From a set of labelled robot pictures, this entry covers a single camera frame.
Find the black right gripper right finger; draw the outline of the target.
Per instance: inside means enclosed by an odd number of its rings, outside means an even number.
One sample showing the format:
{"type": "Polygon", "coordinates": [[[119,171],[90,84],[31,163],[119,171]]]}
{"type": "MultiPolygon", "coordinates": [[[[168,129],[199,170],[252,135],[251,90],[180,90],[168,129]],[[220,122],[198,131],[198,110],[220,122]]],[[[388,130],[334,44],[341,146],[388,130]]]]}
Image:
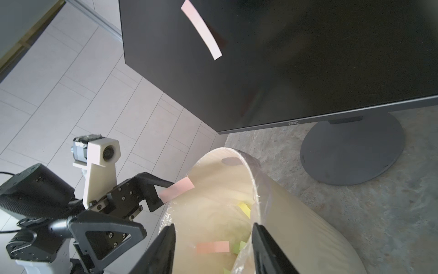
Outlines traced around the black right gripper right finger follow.
{"type": "Polygon", "coordinates": [[[252,246],[256,274],[299,274],[267,229],[254,223],[252,246]]]}

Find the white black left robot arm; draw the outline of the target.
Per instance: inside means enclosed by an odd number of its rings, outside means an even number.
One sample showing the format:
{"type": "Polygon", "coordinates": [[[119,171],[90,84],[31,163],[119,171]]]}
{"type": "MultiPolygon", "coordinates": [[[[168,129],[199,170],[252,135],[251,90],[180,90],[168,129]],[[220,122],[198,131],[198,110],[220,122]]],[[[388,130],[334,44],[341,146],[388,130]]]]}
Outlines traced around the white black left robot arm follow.
{"type": "Polygon", "coordinates": [[[43,164],[13,175],[1,186],[1,209],[18,219],[18,231],[6,245],[11,259],[53,264],[68,239],[74,240],[85,274],[101,274],[113,261],[147,237],[134,218],[145,201],[150,212],[163,205],[156,187],[171,182],[142,172],[84,203],[74,189],[43,164]]]}

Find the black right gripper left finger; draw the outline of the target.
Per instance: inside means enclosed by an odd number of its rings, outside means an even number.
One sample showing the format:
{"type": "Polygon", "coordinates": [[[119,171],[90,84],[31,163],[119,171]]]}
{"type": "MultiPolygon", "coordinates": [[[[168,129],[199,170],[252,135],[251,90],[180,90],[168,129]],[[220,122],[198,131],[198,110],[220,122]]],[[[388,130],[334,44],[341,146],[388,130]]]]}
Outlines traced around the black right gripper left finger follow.
{"type": "Polygon", "coordinates": [[[175,225],[165,226],[129,274],[171,274],[175,245],[175,225]]]}

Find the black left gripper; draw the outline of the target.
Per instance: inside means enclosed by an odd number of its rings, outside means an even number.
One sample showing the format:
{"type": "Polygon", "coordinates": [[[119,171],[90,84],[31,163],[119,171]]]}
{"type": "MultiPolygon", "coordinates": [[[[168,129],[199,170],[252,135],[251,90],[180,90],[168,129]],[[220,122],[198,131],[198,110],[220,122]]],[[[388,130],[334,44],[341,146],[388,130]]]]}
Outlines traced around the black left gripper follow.
{"type": "Polygon", "coordinates": [[[68,219],[68,230],[86,271],[103,271],[122,254],[147,236],[142,224],[133,220],[142,212],[145,200],[149,212],[164,202],[155,186],[169,188],[174,183],[142,172],[114,187],[89,210],[68,219]]]}

